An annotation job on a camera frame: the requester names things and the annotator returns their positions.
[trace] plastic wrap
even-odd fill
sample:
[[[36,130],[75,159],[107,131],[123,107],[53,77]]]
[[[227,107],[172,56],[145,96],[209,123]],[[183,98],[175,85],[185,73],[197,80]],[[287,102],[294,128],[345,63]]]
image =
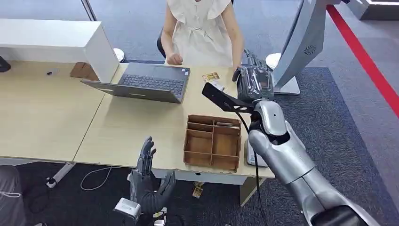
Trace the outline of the plastic wrap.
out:
[[[239,67],[236,71],[237,98],[246,103],[258,99],[271,99],[273,97],[271,70],[248,50],[245,50],[245,53],[249,66]]]

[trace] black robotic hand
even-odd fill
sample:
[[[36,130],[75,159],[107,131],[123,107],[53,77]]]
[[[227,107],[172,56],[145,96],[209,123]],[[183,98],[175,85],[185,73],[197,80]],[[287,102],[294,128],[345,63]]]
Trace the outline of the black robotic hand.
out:
[[[141,211],[143,214],[152,215],[165,207],[176,185],[174,171],[168,172],[165,182],[158,188],[158,190],[153,186],[155,177],[152,173],[151,175],[144,177],[141,177],[138,174],[133,174],[133,178],[136,184],[137,203],[141,205]]]
[[[176,185],[175,172],[170,171],[166,175],[164,183],[160,187],[154,185],[155,177],[151,171],[152,158],[156,153],[152,137],[148,137],[141,149],[137,160],[137,168],[132,170],[131,195],[132,200],[139,203],[143,214],[152,215],[165,207]]]

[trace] black bracket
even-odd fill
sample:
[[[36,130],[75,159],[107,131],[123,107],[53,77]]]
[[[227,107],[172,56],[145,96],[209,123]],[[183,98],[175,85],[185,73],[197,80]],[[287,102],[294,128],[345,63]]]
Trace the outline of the black bracket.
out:
[[[202,95],[220,107],[224,112],[253,113],[254,105],[247,104],[218,90],[211,83],[205,83]]]

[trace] red stripe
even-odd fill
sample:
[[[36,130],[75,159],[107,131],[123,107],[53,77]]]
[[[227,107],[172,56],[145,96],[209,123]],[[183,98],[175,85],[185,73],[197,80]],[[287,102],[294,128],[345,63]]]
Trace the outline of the red stripe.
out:
[[[395,90],[387,82],[381,71],[377,68],[373,60],[364,50],[363,46],[356,38],[355,34],[349,28],[347,23],[343,20],[342,16],[333,5],[327,5],[327,11],[336,24],[341,35],[348,43],[355,57],[359,60],[360,64],[367,72],[371,80],[374,82],[377,89],[380,91],[386,102],[391,106],[392,110],[399,118],[399,96]]]

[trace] laptop keyboard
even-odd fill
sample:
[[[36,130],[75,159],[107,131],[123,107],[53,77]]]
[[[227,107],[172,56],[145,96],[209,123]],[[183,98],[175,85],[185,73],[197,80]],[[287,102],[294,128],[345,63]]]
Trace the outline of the laptop keyboard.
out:
[[[143,87],[150,89],[170,90],[176,96],[180,96],[183,91],[184,81],[173,80],[173,79],[160,79],[160,78],[152,78],[152,77],[128,74],[123,80],[122,85]]]

